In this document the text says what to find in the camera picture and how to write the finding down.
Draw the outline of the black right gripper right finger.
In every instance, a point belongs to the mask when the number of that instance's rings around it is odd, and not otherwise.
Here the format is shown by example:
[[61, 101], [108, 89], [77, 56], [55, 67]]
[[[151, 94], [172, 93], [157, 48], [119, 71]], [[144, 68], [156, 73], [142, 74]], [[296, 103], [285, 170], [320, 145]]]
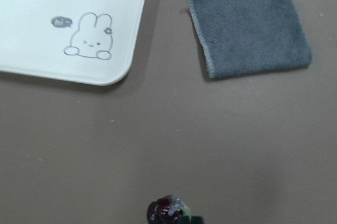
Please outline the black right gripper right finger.
[[201, 216], [192, 216], [191, 224], [204, 224], [204, 219]]

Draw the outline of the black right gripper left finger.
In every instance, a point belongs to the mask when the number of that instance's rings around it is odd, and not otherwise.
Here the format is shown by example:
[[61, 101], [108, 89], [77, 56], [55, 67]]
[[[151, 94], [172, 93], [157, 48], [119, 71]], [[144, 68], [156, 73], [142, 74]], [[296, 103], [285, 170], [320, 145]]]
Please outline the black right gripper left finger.
[[179, 224], [190, 224], [190, 216], [179, 216]]

